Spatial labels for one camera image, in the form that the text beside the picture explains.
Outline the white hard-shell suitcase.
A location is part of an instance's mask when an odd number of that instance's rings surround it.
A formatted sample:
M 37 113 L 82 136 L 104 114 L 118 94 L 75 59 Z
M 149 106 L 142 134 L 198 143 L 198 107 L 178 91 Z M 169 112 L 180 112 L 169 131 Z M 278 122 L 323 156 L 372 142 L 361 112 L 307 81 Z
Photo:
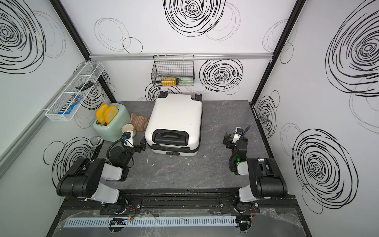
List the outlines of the white hard-shell suitcase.
M 161 91 L 145 131 L 149 148 L 157 154 L 193 157 L 201 142 L 202 95 Z

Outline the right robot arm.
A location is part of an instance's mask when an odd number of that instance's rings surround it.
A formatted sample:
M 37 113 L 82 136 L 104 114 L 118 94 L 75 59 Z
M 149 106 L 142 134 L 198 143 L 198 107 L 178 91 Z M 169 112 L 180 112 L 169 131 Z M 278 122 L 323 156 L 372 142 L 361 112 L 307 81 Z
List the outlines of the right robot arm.
M 238 191 L 241 202 L 288 196 L 287 185 L 274 158 L 247 157 L 248 139 L 241 133 L 225 134 L 223 144 L 232 151 L 229 170 L 249 178 L 249 184 Z

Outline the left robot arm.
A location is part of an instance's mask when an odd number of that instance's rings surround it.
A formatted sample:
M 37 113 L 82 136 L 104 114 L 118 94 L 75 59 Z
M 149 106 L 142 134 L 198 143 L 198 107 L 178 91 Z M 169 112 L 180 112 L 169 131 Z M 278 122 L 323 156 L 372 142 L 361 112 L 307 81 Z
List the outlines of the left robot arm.
M 133 138 L 124 135 L 107 149 L 105 158 L 77 159 L 58 182 L 57 195 L 127 205 L 128 201 L 121 191 L 103 184 L 102 180 L 126 180 L 133 167 L 129 165 L 134 162 L 133 155 L 145 151 L 146 147 L 145 138 L 134 145 Z

